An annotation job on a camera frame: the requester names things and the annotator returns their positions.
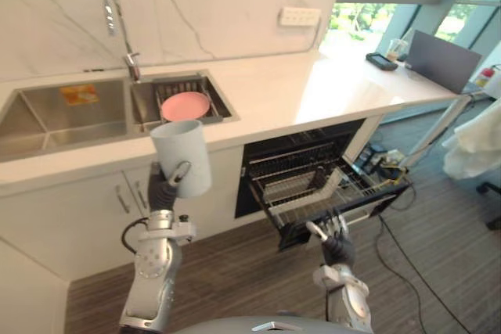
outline laptop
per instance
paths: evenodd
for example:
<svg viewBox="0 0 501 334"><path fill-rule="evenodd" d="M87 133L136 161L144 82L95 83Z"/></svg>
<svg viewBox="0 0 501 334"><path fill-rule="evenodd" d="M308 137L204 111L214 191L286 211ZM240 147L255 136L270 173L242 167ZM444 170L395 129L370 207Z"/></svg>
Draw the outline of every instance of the laptop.
<svg viewBox="0 0 501 334"><path fill-rule="evenodd" d="M481 58L480 54L422 31L415 31L405 66L460 94Z"/></svg>

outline cabinet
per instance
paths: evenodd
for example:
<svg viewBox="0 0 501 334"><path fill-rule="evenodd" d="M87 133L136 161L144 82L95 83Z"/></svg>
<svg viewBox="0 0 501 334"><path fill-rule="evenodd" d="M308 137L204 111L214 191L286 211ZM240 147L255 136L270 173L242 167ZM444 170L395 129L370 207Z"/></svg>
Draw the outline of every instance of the cabinet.
<svg viewBox="0 0 501 334"><path fill-rule="evenodd" d="M141 213L122 173L2 197L0 208L0 237L64 280L133 260L120 237Z"/></svg>
<svg viewBox="0 0 501 334"><path fill-rule="evenodd" d="M236 193L240 181L243 146L209 153L212 186L200 197L178 199L175 215L187 214L196 225L195 239L206 238L236 227ZM136 201L145 213L150 166L126 170L125 177L132 187Z"/></svg>
<svg viewBox="0 0 501 334"><path fill-rule="evenodd" d="M67 284L0 240L0 332L64 333Z"/></svg>

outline marble backsplash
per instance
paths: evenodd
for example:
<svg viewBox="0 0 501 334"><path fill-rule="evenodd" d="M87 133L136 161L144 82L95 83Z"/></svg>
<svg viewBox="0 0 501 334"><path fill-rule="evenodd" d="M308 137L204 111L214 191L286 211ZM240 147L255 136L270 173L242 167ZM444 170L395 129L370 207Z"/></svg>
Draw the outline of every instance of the marble backsplash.
<svg viewBox="0 0 501 334"><path fill-rule="evenodd" d="M310 48L334 0L121 0L141 65ZM121 34L108 36L103 0L0 0L0 81L124 66ZM280 27L284 6L322 9L315 28Z"/></svg>

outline sink basin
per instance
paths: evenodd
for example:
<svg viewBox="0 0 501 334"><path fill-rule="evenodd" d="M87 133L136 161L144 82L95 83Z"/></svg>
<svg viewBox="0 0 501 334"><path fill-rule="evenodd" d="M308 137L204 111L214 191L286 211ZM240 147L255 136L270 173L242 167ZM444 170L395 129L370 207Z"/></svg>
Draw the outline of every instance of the sink basin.
<svg viewBox="0 0 501 334"><path fill-rule="evenodd" d="M123 81L15 91L0 118L0 160L127 136L124 93Z"/></svg>
<svg viewBox="0 0 501 334"><path fill-rule="evenodd" d="M0 162L144 137L166 121L158 102L182 91L209 97L211 110L200 118L204 124L233 119L207 72L151 77L141 84L124 78L17 89L0 109Z"/></svg>
<svg viewBox="0 0 501 334"><path fill-rule="evenodd" d="M133 84L132 115L135 129L145 132L168 122L160 115L161 104L182 92L199 92L207 96L209 110L199 120L214 124L232 119L232 112L221 92L215 87L208 72L196 72L183 76L154 78L150 82Z"/></svg>

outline chrome faucet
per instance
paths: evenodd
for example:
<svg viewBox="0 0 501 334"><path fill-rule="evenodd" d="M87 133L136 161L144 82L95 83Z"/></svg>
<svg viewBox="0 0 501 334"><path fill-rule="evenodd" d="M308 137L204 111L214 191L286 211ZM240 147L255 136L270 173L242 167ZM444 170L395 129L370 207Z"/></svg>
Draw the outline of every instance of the chrome faucet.
<svg viewBox="0 0 501 334"><path fill-rule="evenodd" d="M120 23L120 29L122 29L122 34L124 35L125 48L127 49L127 55L124 56L125 63L127 64L128 72L131 75L134 82L139 83L141 79L141 72L139 72L138 62L135 57L139 55L139 52L133 52L131 44L128 42L127 30L125 29L124 15L122 13L122 7L119 0L104 0L104 16L106 17L106 26L108 27L108 34L115 35L117 33L117 25L115 21L114 11L112 4L115 5L118 15L118 22Z"/></svg>

